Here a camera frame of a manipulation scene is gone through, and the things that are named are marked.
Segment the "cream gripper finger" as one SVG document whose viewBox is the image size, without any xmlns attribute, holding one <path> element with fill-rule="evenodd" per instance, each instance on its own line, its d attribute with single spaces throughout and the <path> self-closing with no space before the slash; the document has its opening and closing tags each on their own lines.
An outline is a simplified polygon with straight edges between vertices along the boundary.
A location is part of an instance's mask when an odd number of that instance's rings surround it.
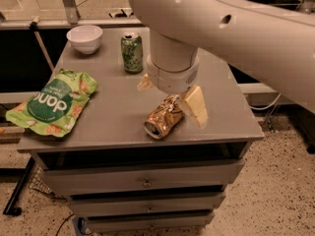
<svg viewBox="0 0 315 236">
<path fill-rule="evenodd" d="M 138 83 L 137 90 L 138 91 L 143 91 L 143 90 L 146 90 L 146 89 L 151 89 L 152 87 L 153 87 L 153 83 L 150 80 L 149 75 L 145 74 L 141 78 L 140 82 Z"/>
<path fill-rule="evenodd" d="M 206 127 L 208 112 L 203 92 L 199 86 L 193 86 L 186 93 L 181 95 L 180 109 L 190 117 L 199 128 L 203 129 Z"/>
</svg>

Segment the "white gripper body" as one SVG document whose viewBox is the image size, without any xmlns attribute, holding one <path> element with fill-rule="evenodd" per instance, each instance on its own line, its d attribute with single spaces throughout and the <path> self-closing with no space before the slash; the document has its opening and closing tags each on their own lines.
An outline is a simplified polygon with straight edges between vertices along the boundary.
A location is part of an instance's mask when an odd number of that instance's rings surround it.
<svg viewBox="0 0 315 236">
<path fill-rule="evenodd" d="M 147 73 L 149 80 L 159 90 L 167 94 L 181 94 L 196 84 L 199 68 L 199 58 L 195 59 L 193 65 L 183 71 L 168 72 L 159 68 L 147 58 Z"/>
</svg>

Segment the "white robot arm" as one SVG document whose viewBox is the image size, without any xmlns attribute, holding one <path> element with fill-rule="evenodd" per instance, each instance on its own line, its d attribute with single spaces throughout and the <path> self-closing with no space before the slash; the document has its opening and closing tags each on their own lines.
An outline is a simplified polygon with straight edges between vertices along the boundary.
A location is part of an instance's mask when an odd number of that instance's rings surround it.
<svg viewBox="0 0 315 236">
<path fill-rule="evenodd" d="M 208 114 L 195 84 L 196 51 L 207 50 L 289 100 L 315 112 L 313 16 L 247 0 L 129 0 L 149 28 L 145 84 L 180 95 L 203 127 Z"/>
</svg>

